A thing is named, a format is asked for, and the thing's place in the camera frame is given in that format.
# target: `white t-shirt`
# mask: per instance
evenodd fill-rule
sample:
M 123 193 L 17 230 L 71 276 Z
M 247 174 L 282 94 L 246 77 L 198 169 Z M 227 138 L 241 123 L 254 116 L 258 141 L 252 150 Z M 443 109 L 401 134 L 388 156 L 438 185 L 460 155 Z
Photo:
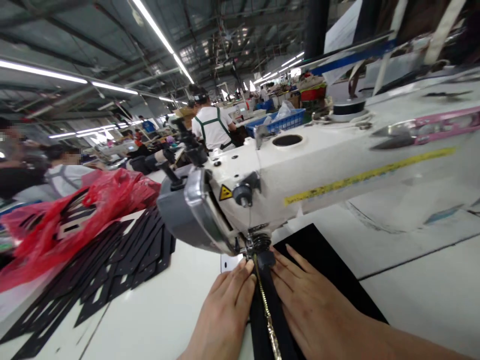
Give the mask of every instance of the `white t-shirt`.
M 62 167 L 65 167 L 63 175 L 70 182 L 65 180 L 63 176 L 54 176 L 60 173 Z M 46 177 L 52 176 L 51 182 L 55 187 L 56 191 L 63 197 L 73 194 L 78 189 L 82 187 L 82 176 L 94 172 L 94 169 L 91 169 L 82 165 L 57 165 L 52 168 L 49 168 L 46 172 Z
M 270 96 L 268 95 L 267 90 L 265 89 L 260 90 L 260 96 L 262 97 L 264 102 L 270 100 Z
M 219 108 L 214 106 L 202 107 L 200 111 L 196 114 L 196 117 L 202 123 L 206 123 L 207 121 L 217 118 L 218 109 Z M 223 123 L 223 126 L 225 126 L 225 129 L 228 132 L 229 124 L 231 124 L 233 120 L 230 115 L 222 108 L 220 108 L 220 121 Z M 225 132 L 224 128 L 218 121 L 203 125 L 203 129 L 205 131 L 206 137 L 206 139 L 204 139 L 205 144 L 207 149 L 209 150 L 218 149 L 221 145 L 226 145 L 230 141 L 232 141 L 229 134 Z M 191 132 L 198 138 L 203 137 L 202 127 L 195 118 L 191 120 Z

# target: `yellow tape measure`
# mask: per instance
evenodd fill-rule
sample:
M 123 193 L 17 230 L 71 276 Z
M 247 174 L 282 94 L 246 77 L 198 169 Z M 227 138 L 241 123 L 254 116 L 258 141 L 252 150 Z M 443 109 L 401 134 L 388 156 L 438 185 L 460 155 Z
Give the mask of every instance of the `yellow tape measure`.
M 444 149 L 441 149 L 441 150 L 426 152 L 426 153 L 421 154 L 421 155 L 412 156 L 412 157 L 406 158 L 404 160 L 394 162 L 394 163 L 388 164 L 386 166 L 379 167 L 379 168 L 374 169 L 374 170 L 362 172 L 359 175 L 347 177 L 343 180 L 335 181 L 335 182 L 332 182 L 328 185 L 316 187 L 316 188 L 313 188 L 311 190 L 301 192 L 301 193 L 298 193 L 298 194 L 293 195 L 293 196 L 286 197 L 285 199 L 283 199 L 283 202 L 284 202 L 285 206 L 288 206 L 288 205 L 293 204 L 293 203 L 298 203 L 302 200 L 315 198 L 317 196 L 320 196 L 320 195 L 323 195 L 323 194 L 326 194 L 326 193 L 330 193 L 330 192 L 335 191 L 335 190 L 347 188 L 351 185 L 363 182 L 363 181 L 371 179 L 371 178 L 375 178 L 375 177 L 385 175 L 387 173 L 391 173 L 391 172 L 393 172 L 397 169 L 405 168 L 405 167 L 413 165 L 413 164 L 418 164 L 418 163 L 421 163 L 423 161 L 438 159 L 438 158 L 443 158 L 443 157 L 446 157 L 446 156 L 453 155 L 455 153 L 455 150 L 456 149 L 454 147 L 447 147 L 447 148 L 444 148 Z

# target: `green apron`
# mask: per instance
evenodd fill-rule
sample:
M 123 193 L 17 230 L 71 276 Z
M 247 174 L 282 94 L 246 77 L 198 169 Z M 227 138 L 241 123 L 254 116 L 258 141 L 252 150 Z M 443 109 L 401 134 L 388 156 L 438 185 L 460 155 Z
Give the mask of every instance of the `green apron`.
M 223 128 L 223 130 L 225 131 L 225 133 L 228 135 L 228 137 L 230 138 L 230 141 L 226 144 L 222 144 L 220 146 L 220 150 L 223 150 L 225 149 L 227 146 L 230 146 L 231 144 L 234 143 L 233 139 L 232 139 L 232 135 L 230 135 L 230 132 L 227 130 L 227 128 L 225 128 L 225 125 L 223 123 L 222 120 L 220 120 L 220 108 L 217 107 L 216 108 L 216 118 L 212 119 L 212 120 L 209 120 L 209 121 L 205 121 L 205 122 L 201 122 L 199 120 L 198 117 L 195 116 L 195 120 L 200 124 L 200 127 L 201 127 L 201 134 L 203 136 L 203 141 L 205 141 L 205 145 L 207 145 L 207 138 L 205 137 L 205 125 L 208 125 L 208 124 L 213 124 L 213 123 L 216 123 L 216 122 L 219 122 L 221 127 Z

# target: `zipper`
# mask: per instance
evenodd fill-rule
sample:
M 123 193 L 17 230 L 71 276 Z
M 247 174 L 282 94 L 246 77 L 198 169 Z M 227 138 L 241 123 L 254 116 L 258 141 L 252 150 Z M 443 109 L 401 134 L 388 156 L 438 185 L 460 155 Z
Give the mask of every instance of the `zipper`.
M 260 279 L 259 262 L 258 262 L 256 253 L 253 254 L 253 263 L 255 264 L 255 272 L 256 272 L 256 278 L 258 281 L 258 286 L 260 287 L 260 294 L 261 294 L 261 300 L 263 302 L 263 310 L 266 318 L 266 327 L 268 330 L 268 337 L 270 338 L 271 348 L 273 350 L 273 358 L 275 360 L 282 360 L 282 355 L 280 354 L 279 342 L 277 340 L 277 335 L 275 335 L 272 315 L 270 314 L 269 305 L 267 304 L 267 297 L 265 296 L 264 287 L 262 286 L 262 280 Z

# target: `blue plastic crate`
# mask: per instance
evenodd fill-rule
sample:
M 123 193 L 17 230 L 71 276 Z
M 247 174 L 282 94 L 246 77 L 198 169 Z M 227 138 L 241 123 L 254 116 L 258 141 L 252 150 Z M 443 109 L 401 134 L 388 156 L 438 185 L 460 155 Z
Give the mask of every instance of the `blue plastic crate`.
M 295 113 L 293 115 L 284 117 L 283 119 L 280 119 L 278 121 L 275 121 L 278 112 L 268 114 L 245 126 L 246 132 L 251 138 L 255 138 L 254 128 L 258 125 L 262 125 L 267 117 L 271 117 L 271 123 L 266 126 L 267 130 L 270 133 L 278 133 L 280 130 L 288 130 L 299 127 L 304 123 L 305 110 L 306 109 L 295 109 Z

